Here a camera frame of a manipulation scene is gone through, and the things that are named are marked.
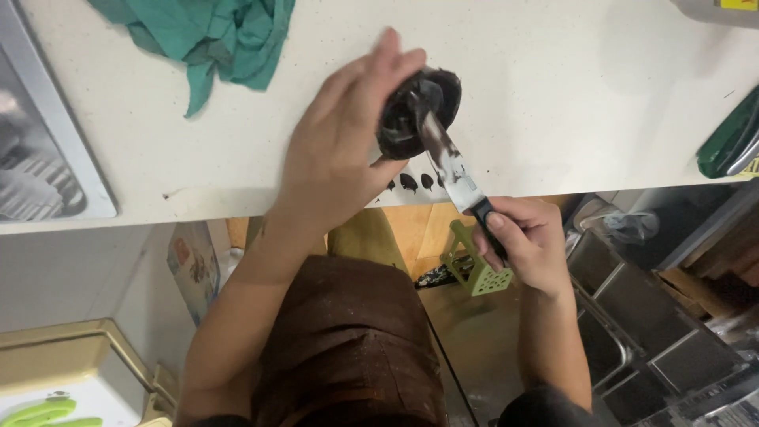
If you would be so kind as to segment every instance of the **speckled countertop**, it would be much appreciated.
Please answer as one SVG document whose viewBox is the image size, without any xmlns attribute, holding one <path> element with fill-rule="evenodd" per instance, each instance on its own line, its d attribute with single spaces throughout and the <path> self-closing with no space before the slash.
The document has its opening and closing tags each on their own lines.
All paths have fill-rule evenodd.
<svg viewBox="0 0 759 427">
<path fill-rule="evenodd" d="M 0 234 L 263 213 L 322 80 L 386 25 L 461 77 L 450 134 L 488 195 L 706 182 L 696 150 L 759 82 L 759 32 L 691 21 L 663 0 L 299 0 L 269 89 L 217 81 L 186 120 L 181 66 L 141 52 L 84 0 L 20 3 L 119 215 Z M 432 168 L 419 156 L 406 172 Z M 446 199 L 437 184 L 396 184 L 373 206 Z"/>
</svg>

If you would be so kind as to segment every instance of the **green dish rack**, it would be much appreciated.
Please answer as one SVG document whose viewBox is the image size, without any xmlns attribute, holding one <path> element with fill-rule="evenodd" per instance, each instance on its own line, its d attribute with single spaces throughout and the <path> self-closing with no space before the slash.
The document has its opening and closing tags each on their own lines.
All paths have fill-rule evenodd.
<svg viewBox="0 0 759 427">
<path fill-rule="evenodd" d="M 472 242 L 473 229 L 474 226 L 464 226 L 460 220 L 451 221 L 453 240 L 448 250 L 440 255 L 440 260 L 472 296 L 506 289 L 514 277 L 514 271 L 504 268 L 496 273 L 485 258 L 477 254 Z M 468 258 L 462 260 L 462 257 L 456 257 L 459 243 L 464 246 Z"/>
</svg>

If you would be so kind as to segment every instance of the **black sleeve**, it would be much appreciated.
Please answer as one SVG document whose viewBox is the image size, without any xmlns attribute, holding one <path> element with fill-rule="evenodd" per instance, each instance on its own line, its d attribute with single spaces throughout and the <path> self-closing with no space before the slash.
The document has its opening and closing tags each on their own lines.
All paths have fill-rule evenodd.
<svg viewBox="0 0 759 427">
<path fill-rule="evenodd" d="M 563 392 L 541 385 L 514 399 L 501 414 L 498 427 L 597 427 L 600 422 Z"/>
<path fill-rule="evenodd" d="M 239 415 L 214 415 L 190 423 L 190 427 L 253 427 L 253 423 Z"/>
</svg>

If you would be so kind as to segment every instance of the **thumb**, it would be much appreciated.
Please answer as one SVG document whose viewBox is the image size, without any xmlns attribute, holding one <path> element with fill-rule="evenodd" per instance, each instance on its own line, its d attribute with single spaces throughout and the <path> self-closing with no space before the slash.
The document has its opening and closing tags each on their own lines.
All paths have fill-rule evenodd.
<svg viewBox="0 0 759 427">
<path fill-rule="evenodd" d="M 391 160 L 384 155 L 381 156 L 370 166 L 373 186 L 377 188 L 385 188 L 387 183 L 401 173 L 406 165 L 408 165 L 408 159 Z"/>
<path fill-rule="evenodd" d="M 532 243 L 511 218 L 498 212 L 490 212 L 485 218 L 487 229 L 498 239 L 509 255 L 521 255 Z"/>
</svg>

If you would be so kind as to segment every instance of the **hand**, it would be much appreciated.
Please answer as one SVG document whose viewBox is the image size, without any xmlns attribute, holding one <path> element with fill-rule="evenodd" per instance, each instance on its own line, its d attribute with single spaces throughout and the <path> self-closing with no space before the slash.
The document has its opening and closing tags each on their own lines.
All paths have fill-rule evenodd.
<svg viewBox="0 0 759 427">
<path fill-rule="evenodd" d="M 321 237 L 379 195 L 408 163 L 380 157 L 368 165 L 380 114 L 426 59 L 422 49 L 401 54 L 398 33 L 387 29 L 369 55 L 329 76 L 293 131 L 272 211 L 296 213 Z"/>
<path fill-rule="evenodd" d="M 490 203 L 496 212 L 487 215 L 487 228 L 503 244 L 521 281 L 548 296 L 571 292 L 559 207 L 510 197 L 490 198 Z M 472 240 L 493 269 L 504 267 L 479 226 Z"/>
</svg>

